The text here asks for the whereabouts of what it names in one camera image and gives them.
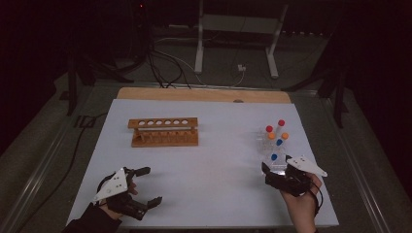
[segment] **white table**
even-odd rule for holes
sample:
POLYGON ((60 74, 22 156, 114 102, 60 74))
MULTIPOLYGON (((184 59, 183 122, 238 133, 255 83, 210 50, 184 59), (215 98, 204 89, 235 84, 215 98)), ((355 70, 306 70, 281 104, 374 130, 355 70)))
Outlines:
MULTIPOLYGON (((292 225, 278 190, 264 183, 256 134, 279 118, 290 133, 288 153, 315 162, 294 104, 114 100, 88 164, 68 221, 81 216, 100 181, 119 168, 149 166, 135 178, 134 199, 162 196, 142 221, 124 217, 126 228, 264 228, 292 225), (131 118, 198 117, 199 146, 132 148, 131 118)), ((326 187, 318 226, 337 225, 326 187)))

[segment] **black sleeve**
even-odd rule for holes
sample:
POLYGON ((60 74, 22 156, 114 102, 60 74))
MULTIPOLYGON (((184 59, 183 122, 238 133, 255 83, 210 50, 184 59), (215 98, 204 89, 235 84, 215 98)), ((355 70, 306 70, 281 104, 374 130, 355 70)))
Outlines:
POLYGON ((115 233, 120 224, 120 220, 110 218, 90 203, 82 217, 70 221, 62 233, 115 233))

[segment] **human hand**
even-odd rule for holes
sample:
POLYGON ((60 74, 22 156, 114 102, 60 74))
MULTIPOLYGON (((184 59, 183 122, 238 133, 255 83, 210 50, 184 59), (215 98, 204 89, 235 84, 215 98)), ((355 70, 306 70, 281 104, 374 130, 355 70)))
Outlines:
MULTIPOLYGON (((315 184, 312 185, 310 189, 316 195, 319 191, 318 188, 322 185, 321 180, 314 174, 306 173, 306 176, 315 184)), ((281 191, 281 194, 286 202, 289 216, 291 217, 296 231, 298 233, 314 233, 316 231, 316 202, 311 193, 306 192, 298 197, 294 197, 285 191, 281 191)))
MULTIPOLYGON (((137 190, 136 190, 136 186, 137 186, 136 183, 134 183, 134 182, 132 181, 132 182, 130 183, 127 191, 128 191, 129 193, 133 194, 133 195, 137 195, 138 192, 137 192, 137 190)), ((102 209, 109 217, 111 217, 111 218, 114 219, 114 220, 117 220, 117 219, 119 219, 121 216, 123 216, 123 214, 121 214, 121 213, 117 213, 117 212, 114 212, 114 211, 110 210, 109 207, 106 205, 106 199, 103 199, 103 200, 100 202, 99 208, 102 209)))

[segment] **floor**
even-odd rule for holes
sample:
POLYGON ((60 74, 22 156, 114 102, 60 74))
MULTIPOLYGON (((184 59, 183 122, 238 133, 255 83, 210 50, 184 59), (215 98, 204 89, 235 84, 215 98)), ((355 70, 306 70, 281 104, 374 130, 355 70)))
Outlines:
MULTIPOLYGON (((152 53, 154 62, 147 61, 124 75, 134 83, 118 83, 101 74, 97 74, 94 86, 78 83, 79 104, 71 116, 66 115, 67 101, 59 99, 67 90, 67 75, 55 81, 57 93, 0 157, 2 232, 62 230, 104 124, 104 113, 109 111, 111 101, 123 86, 158 87, 152 68, 158 69, 164 85, 179 77, 169 85, 170 88, 279 90, 308 78, 327 43, 322 37, 281 35, 275 50, 280 77, 272 79, 264 56, 265 38, 244 43, 218 35, 206 44, 201 75, 192 72, 196 50, 194 39, 158 39, 152 53), (180 68, 159 57, 163 53, 176 57, 180 68), (244 64, 246 70, 239 72, 238 64, 244 64), (186 79, 179 76, 181 69, 186 79), (84 129, 76 124, 78 116, 100 117, 93 127, 84 129)), ((127 61, 119 60, 118 63, 124 65, 127 61)), ((326 185, 340 224, 323 228, 321 232, 412 231, 411 202, 351 90, 345 90, 344 103, 348 113, 342 115, 344 128, 340 129, 331 117, 333 96, 328 99, 317 96, 320 84, 311 83, 291 92, 290 96, 319 165, 331 174, 326 185)), ((137 230, 164 231, 235 230, 137 230)), ((294 232, 291 227, 242 231, 294 232)))

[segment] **wooden test tube rack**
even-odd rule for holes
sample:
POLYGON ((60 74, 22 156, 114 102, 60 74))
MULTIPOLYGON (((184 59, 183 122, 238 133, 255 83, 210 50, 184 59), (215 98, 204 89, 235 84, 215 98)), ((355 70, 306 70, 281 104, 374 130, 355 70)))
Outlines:
POLYGON ((198 145, 197 117, 130 119, 133 148, 186 147, 198 145))

